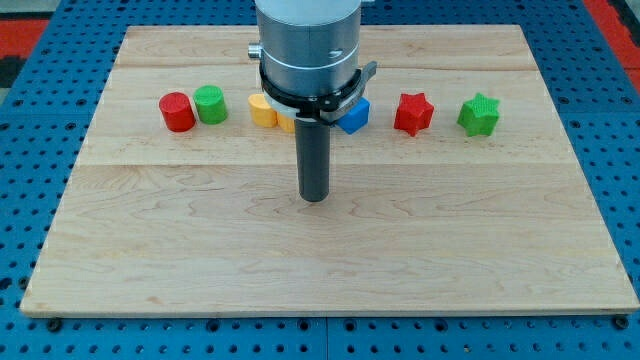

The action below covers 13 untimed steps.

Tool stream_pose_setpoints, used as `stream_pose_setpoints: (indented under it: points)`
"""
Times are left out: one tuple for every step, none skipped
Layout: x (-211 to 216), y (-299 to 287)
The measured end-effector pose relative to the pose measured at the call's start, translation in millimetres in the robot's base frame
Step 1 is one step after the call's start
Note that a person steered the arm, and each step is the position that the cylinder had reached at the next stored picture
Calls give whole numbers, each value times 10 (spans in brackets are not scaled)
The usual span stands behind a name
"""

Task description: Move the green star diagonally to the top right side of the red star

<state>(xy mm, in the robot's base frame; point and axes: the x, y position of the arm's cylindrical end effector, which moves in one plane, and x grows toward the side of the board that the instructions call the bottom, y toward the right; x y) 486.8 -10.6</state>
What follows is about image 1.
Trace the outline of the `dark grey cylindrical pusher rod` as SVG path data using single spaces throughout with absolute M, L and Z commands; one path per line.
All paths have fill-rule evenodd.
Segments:
M 295 120 L 299 194 L 308 202 L 329 194 L 330 128 L 316 121 Z

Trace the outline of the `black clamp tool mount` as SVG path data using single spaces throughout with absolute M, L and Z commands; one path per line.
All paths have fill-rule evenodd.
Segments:
M 326 95 L 299 96 L 279 89 L 259 65 L 261 88 L 269 105 L 291 118 L 334 124 L 344 117 L 362 98 L 367 82 L 376 75 L 378 63 L 371 61 L 357 69 L 341 88 Z

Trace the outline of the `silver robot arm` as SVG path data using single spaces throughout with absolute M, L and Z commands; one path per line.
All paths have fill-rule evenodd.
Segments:
M 294 120 L 298 189 L 329 194 L 330 127 L 362 98 L 377 63 L 359 66 L 362 0 L 255 0 L 259 61 L 267 103 Z

